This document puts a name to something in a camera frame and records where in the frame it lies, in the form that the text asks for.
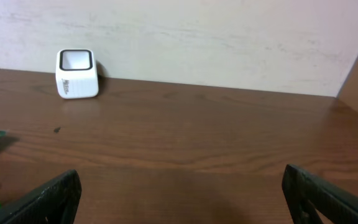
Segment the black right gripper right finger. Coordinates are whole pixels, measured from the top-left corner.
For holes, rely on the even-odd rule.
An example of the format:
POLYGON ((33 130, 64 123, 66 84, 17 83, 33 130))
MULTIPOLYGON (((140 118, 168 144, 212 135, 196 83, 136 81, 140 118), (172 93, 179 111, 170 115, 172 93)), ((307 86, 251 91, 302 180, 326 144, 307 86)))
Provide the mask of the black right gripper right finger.
POLYGON ((294 223, 322 224, 321 213, 333 223, 358 224, 358 197, 298 166, 286 165, 282 190, 294 223))

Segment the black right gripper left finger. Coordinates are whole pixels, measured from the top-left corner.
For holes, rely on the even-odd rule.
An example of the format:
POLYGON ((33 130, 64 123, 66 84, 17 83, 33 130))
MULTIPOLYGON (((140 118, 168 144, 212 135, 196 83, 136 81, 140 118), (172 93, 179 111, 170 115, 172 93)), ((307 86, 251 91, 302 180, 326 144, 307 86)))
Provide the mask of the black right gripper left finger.
POLYGON ((76 170, 68 170, 0 207, 0 224, 73 224, 81 197, 76 170))

